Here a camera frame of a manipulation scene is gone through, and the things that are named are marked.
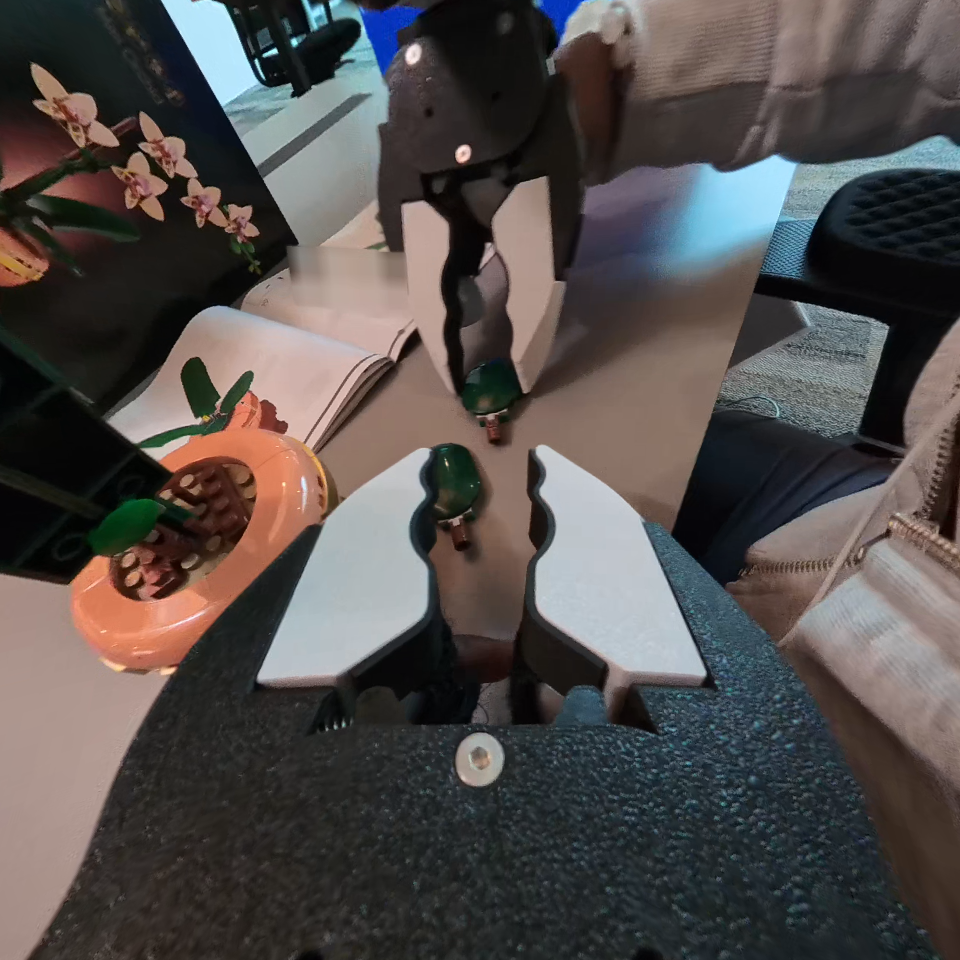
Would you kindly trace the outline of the grey desk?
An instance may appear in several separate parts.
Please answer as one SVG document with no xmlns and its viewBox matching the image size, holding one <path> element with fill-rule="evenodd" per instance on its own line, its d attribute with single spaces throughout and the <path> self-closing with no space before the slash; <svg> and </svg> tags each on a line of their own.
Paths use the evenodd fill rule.
<svg viewBox="0 0 960 960">
<path fill-rule="evenodd" d="M 474 449 L 490 500 L 477 546 L 433 558 L 453 632 L 510 641 L 522 617 L 527 450 L 557 450 L 672 527 L 793 166 L 635 170 L 589 191 L 582 254 L 548 366 L 509 440 L 489 445 L 419 344 L 319 459 L 341 495 L 440 442 Z M 69 589 L 2 576 L 2 958 L 59 910 L 164 678 L 114 673 L 73 629 Z"/>
</svg>

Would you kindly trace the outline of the blue plastic bin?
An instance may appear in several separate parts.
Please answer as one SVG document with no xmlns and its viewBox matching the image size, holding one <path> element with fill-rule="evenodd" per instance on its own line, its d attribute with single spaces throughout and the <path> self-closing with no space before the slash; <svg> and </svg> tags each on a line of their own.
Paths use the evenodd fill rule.
<svg viewBox="0 0 960 960">
<path fill-rule="evenodd" d="M 390 25 L 390 30 L 398 31 L 410 24 L 418 14 L 436 6 L 439 2 L 357 2 L 364 15 L 377 17 Z M 563 33 L 580 1 L 533 1 L 552 24 L 557 35 Z"/>
</svg>

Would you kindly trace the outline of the toy flower pot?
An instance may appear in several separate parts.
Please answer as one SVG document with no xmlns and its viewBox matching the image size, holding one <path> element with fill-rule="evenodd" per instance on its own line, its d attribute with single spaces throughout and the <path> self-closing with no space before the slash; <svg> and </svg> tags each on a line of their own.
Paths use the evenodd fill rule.
<svg viewBox="0 0 960 960">
<path fill-rule="evenodd" d="M 259 428 L 192 438 L 161 464 L 159 492 L 93 534 L 73 581 L 74 626 L 116 672 L 172 673 L 217 618 L 336 504 L 301 441 Z"/>
</svg>

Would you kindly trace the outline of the black orchid toy set box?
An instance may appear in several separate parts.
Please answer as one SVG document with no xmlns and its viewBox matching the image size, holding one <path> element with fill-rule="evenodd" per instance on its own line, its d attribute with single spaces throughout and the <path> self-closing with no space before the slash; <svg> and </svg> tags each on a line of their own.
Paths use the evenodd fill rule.
<svg viewBox="0 0 960 960">
<path fill-rule="evenodd" d="M 68 94 L 91 95 L 104 126 L 144 113 L 165 137 L 182 138 L 200 185 L 220 188 L 225 205 L 251 207 L 263 271 L 281 263 L 294 232 L 162 2 L 2 2 L 1 39 L 3 188 L 76 149 L 34 106 L 36 64 Z M 126 209 L 124 187 L 107 169 L 71 175 L 48 193 L 116 214 L 136 240 L 56 231 L 81 275 L 51 260 L 38 280 L 2 290 L 2 326 L 104 406 L 160 366 L 195 313 L 232 305 L 256 281 L 231 234 L 196 226 L 183 178 L 160 198 L 163 221 Z"/>
</svg>

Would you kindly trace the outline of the building instruction booklet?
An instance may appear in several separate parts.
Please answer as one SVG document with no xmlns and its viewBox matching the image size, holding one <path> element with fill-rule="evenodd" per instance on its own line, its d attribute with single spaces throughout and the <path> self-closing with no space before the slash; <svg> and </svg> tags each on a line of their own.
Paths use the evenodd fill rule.
<svg viewBox="0 0 960 960">
<path fill-rule="evenodd" d="M 272 431 L 317 452 L 416 332 L 402 253 L 346 237 L 296 246 L 290 266 L 240 308 L 198 312 L 106 421 L 155 459 L 230 429 Z"/>
</svg>

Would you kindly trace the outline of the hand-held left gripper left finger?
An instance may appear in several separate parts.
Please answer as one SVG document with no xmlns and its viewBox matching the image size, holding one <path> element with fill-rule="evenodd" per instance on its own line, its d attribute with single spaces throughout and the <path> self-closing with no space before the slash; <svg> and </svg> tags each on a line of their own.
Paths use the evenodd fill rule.
<svg viewBox="0 0 960 960">
<path fill-rule="evenodd" d="M 270 689 L 420 690 L 441 662 L 429 553 L 433 451 L 358 487 L 322 524 L 259 667 Z"/>
</svg>

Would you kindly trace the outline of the person's right forearm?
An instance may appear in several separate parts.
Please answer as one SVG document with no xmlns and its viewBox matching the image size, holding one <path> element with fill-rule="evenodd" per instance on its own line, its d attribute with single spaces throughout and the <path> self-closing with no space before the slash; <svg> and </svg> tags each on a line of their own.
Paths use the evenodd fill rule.
<svg viewBox="0 0 960 960">
<path fill-rule="evenodd" d="M 608 179 L 637 167 L 831 164 L 959 139 L 957 1 L 584 2 L 623 73 Z"/>
</svg>

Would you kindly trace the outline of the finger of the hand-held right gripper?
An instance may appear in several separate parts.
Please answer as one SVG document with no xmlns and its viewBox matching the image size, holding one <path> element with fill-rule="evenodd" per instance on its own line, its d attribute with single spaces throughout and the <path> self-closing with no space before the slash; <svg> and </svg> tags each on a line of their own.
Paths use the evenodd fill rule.
<svg viewBox="0 0 960 960">
<path fill-rule="evenodd" d="M 533 392 L 552 350 L 567 285 L 556 276 L 546 176 L 513 188 L 491 220 L 507 277 L 510 361 L 523 394 Z"/>
<path fill-rule="evenodd" d="M 471 270 L 470 229 L 425 199 L 401 209 L 409 306 L 426 354 L 443 386 L 465 383 L 460 282 Z"/>
</svg>

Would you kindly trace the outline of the person's left hand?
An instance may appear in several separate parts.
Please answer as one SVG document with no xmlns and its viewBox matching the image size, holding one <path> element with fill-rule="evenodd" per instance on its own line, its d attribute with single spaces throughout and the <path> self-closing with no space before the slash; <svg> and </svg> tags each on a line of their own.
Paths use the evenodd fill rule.
<svg viewBox="0 0 960 960">
<path fill-rule="evenodd" d="M 455 666 L 463 675 L 481 685 L 509 678 L 515 654 L 513 641 L 473 634 L 457 634 L 452 641 Z"/>
</svg>

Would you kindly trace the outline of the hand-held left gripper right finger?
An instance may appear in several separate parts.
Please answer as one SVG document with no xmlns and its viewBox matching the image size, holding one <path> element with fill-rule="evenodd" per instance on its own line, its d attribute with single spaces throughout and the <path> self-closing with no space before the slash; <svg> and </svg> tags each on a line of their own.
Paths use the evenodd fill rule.
<svg viewBox="0 0 960 960">
<path fill-rule="evenodd" d="M 519 652 L 553 690 L 700 688 L 707 666 L 643 517 L 550 446 L 529 451 Z"/>
</svg>

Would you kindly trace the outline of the person's right hand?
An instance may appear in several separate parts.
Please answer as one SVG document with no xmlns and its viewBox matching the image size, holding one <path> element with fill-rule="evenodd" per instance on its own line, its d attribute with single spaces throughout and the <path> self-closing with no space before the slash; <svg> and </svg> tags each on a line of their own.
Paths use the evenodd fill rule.
<svg viewBox="0 0 960 960">
<path fill-rule="evenodd" d="M 565 46 L 558 71 L 566 79 L 582 143 L 582 169 L 589 186 L 609 179 L 622 114 L 624 77 L 611 48 L 584 36 Z"/>
</svg>

